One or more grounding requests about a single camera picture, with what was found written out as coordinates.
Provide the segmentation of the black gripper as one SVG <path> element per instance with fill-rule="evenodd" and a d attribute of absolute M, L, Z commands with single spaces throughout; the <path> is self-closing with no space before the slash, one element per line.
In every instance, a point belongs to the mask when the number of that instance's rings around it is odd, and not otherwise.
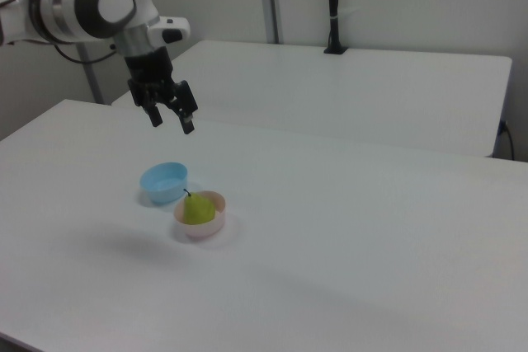
<path fill-rule="evenodd" d="M 192 119 L 198 105 L 186 80 L 174 84 L 172 61 L 167 48 L 125 57 L 125 62 L 130 72 L 128 86 L 133 101 L 144 108 L 152 126 L 157 128 L 163 123 L 157 104 L 170 100 L 169 108 L 178 116 L 184 134 L 193 132 L 195 127 Z"/>

